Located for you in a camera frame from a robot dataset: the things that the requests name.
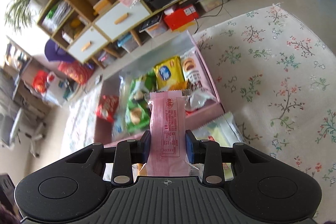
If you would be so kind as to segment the floral table cloth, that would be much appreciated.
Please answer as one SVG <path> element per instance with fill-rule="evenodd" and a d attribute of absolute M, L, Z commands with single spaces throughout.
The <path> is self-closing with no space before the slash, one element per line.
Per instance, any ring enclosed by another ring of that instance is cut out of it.
<path fill-rule="evenodd" d="M 335 54 L 275 5 L 192 37 L 244 141 L 315 179 L 322 200 L 314 220 L 334 221 Z M 62 142 L 66 154 L 94 142 L 102 84 L 71 106 Z"/>

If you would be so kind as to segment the purple cap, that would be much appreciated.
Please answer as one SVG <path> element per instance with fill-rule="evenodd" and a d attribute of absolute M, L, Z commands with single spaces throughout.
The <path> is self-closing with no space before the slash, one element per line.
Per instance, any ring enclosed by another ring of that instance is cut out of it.
<path fill-rule="evenodd" d="M 45 56 L 49 62 L 60 61 L 65 63 L 72 63 L 75 59 L 63 50 L 52 39 L 49 39 L 45 45 Z"/>

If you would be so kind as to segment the white shopping bag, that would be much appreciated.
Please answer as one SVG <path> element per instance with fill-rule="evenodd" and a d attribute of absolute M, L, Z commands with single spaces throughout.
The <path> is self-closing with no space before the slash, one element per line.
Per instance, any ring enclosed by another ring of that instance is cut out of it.
<path fill-rule="evenodd" d="M 63 106 L 70 91 L 68 80 L 59 78 L 53 72 L 39 70 L 32 83 L 33 90 L 42 100 L 57 106 Z"/>

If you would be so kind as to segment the pink cardboard box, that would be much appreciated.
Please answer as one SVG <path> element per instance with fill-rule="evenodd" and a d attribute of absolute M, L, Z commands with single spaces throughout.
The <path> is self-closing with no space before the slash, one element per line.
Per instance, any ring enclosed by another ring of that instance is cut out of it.
<path fill-rule="evenodd" d="M 102 84 L 100 101 L 112 97 L 124 131 L 112 136 L 114 118 L 97 118 L 93 141 L 108 147 L 140 139 L 146 130 L 165 156 L 185 148 L 185 131 L 224 114 L 209 70 L 193 37 L 181 34 L 127 66 Z"/>

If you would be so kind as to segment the wooden tv cabinet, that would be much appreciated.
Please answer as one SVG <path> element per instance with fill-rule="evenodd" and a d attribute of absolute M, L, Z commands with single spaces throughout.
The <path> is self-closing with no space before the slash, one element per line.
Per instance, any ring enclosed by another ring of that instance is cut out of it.
<path fill-rule="evenodd" d="M 88 61 L 95 62 L 98 66 L 103 66 L 96 57 L 101 51 L 118 58 L 120 55 L 109 45 L 126 33 L 131 33 L 135 41 L 141 45 L 142 42 L 135 30 L 137 26 L 145 20 L 160 13 L 165 8 L 173 4 L 183 4 L 188 0 L 172 0 L 166 5 L 156 9 L 154 6 L 146 4 L 145 0 L 134 0 L 130 5 L 124 5 L 120 1 L 114 1 L 102 12 L 94 11 L 94 8 L 87 0 L 63 0 L 70 6 L 70 11 L 57 25 L 56 29 L 50 31 L 44 24 L 47 14 L 60 0 L 50 0 L 41 13 L 37 25 L 50 36 L 50 38 L 66 53 L 70 54 L 78 62 L 85 64 Z M 78 17 L 84 23 L 78 35 L 72 43 L 68 43 L 62 37 L 63 27 L 71 20 Z"/>

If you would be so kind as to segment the white yellow snack packet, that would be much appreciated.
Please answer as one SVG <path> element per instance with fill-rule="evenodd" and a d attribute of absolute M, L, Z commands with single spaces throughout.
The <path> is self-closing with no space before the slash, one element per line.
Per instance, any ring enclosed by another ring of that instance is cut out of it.
<path fill-rule="evenodd" d="M 225 113 L 209 123 L 193 130 L 193 134 L 198 140 L 209 139 L 219 143 L 221 147 L 232 148 L 234 143 L 245 142 L 231 112 Z M 189 175 L 197 176 L 200 180 L 202 180 L 203 171 L 203 164 L 193 164 L 190 166 Z M 223 163 L 223 171 L 226 181 L 230 181 L 234 178 L 231 163 Z"/>

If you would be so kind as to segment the green snack packet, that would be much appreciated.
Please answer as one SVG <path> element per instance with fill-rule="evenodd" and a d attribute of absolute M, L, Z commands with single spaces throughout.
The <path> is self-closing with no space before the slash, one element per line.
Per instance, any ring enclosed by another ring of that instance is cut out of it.
<path fill-rule="evenodd" d="M 149 125 L 151 112 L 145 94 L 155 92 L 156 89 L 157 78 L 153 71 L 132 79 L 125 112 L 126 129 L 129 133 Z"/>

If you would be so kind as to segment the red lantern bag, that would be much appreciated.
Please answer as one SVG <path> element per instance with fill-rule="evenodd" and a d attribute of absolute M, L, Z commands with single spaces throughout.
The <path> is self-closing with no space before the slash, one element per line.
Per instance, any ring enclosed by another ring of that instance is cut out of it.
<path fill-rule="evenodd" d="M 79 85 L 85 85 L 94 73 L 93 68 L 78 61 L 73 61 L 72 63 L 62 61 L 58 66 L 58 70 Z"/>

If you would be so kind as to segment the clear plastic storage bin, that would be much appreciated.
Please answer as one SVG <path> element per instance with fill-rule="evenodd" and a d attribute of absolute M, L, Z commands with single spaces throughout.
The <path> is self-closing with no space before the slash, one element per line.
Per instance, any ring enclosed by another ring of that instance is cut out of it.
<path fill-rule="evenodd" d="M 199 0 L 198 3 L 205 12 L 209 12 L 227 3 L 228 0 Z"/>

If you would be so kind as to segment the orange snack packet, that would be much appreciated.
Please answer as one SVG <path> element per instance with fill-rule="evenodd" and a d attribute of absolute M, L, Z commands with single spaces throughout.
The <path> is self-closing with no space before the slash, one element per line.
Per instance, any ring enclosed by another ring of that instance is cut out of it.
<path fill-rule="evenodd" d="M 188 89 L 188 86 L 189 86 L 189 82 L 188 81 L 183 81 L 183 82 L 171 85 L 171 87 L 169 87 L 169 91 L 185 90 L 185 89 Z"/>

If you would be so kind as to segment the red white snack packet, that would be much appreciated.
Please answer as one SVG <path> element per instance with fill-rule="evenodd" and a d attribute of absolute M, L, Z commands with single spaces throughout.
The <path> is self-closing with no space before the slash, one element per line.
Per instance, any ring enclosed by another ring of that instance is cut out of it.
<path fill-rule="evenodd" d="M 113 123 L 118 103 L 118 96 L 103 95 L 99 100 L 98 107 L 96 109 L 96 116 L 109 123 Z"/>

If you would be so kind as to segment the red storage box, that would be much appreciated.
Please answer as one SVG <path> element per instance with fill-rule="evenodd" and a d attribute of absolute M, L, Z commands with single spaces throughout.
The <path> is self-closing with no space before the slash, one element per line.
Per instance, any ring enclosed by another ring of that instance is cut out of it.
<path fill-rule="evenodd" d="M 199 14 L 194 5 L 179 7 L 171 14 L 163 15 L 163 21 L 172 31 L 175 31 L 198 18 Z"/>

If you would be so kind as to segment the white brown cake packet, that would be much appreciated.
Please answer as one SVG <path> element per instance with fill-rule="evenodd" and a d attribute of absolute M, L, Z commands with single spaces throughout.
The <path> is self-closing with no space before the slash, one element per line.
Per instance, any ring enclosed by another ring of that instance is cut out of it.
<path fill-rule="evenodd" d="M 195 51 L 186 52 L 181 56 L 181 66 L 183 76 L 189 82 L 190 89 L 187 111 L 198 110 L 207 101 L 216 101 L 216 97 Z"/>

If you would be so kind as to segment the white blue snack packet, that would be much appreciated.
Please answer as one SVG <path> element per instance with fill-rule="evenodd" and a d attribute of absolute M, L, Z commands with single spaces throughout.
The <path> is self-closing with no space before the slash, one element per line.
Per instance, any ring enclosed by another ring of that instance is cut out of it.
<path fill-rule="evenodd" d="M 114 122 L 112 126 L 112 140 L 120 140 L 127 136 L 125 109 L 118 109 L 113 118 Z"/>

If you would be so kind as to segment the pink snack bar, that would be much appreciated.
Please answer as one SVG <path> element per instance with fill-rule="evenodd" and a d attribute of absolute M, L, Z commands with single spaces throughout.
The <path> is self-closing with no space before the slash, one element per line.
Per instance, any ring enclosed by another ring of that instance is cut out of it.
<path fill-rule="evenodd" d="M 145 95 L 151 109 L 150 154 L 144 165 L 147 176 L 190 176 L 186 152 L 186 111 L 190 91 L 173 90 Z"/>

